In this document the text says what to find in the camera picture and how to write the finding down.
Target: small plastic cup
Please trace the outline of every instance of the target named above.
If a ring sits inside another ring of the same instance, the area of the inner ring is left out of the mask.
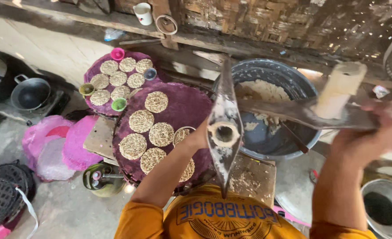
[[[146,80],[154,80],[156,78],[156,75],[158,74],[158,72],[156,71],[155,68],[148,68],[144,73],[143,73],[143,77]]]
[[[125,98],[118,98],[112,102],[112,109],[114,111],[123,111],[127,107],[127,100]]]
[[[94,94],[94,92],[95,92],[94,85],[91,83],[84,83],[80,86],[81,95],[88,96]]]
[[[112,51],[111,51],[111,57],[114,59],[114,60],[122,60],[122,59],[124,59],[124,56],[125,56],[125,51],[124,51],[124,49],[122,49],[122,48],[114,48]]]

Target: pot handle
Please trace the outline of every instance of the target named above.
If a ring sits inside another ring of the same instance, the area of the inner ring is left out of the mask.
[[[25,80],[26,79],[29,79],[26,75],[24,75],[24,74],[20,74],[20,75],[17,75],[14,79],[15,79],[15,81],[16,81],[16,83],[18,83],[18,84],[20,84],[22,81],[21,80],[19,80],[19,77],[23,77],[23,78],[25,78]]]

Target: metal basin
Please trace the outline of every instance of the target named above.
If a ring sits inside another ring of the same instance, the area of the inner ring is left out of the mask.
[[[316,97],[318,92],[309,80],[295,68],[281,62],[268,59],[244,60],[231,68],[235,84],[245,81],[264,80],[283,87],[291,100]],[[212,87],[216,91],[219,77]],[[258,122],[256,130],[246,131],[243,136],[244,146],[240,151],[262,161],[280,161],[296,158],[303,153],[290,139],[284,129],[274,135],[262,120],[257,120],[252,113],[241,112],[243,125],[246,122]],[[320,131],[304,125],[287,121],[289,128],[305,143],[308,148],[314,146]]]
[[[41,78],[28,78],[21,74],[15,77],[18,85],[12,92],[12,105],[20,110],[35,110],[42,106],[50,95],[50,85]]]
[[[392,239],[392,181],[376,179],[361,188],[367,221],[375,232]]]

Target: white mug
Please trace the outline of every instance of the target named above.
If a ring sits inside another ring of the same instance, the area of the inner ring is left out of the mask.
[[[143,25],[150,25],[153,22],[151,6],[149,3],[139,3],[133,7],[134,13]]]

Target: person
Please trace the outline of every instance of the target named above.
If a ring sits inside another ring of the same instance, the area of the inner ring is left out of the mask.
[[[381,124],[376,132],[341,130],[321,170],[313,195],[311,239],[373,239],[360,193],[363,169],[392,150],[392,106],[365,106]],[[178,196],[164,213],[194,153],[207,148],[203,122],[142,180],[125,205],[115,239],[140,238],[305,238],[264,203],[205,184]]]

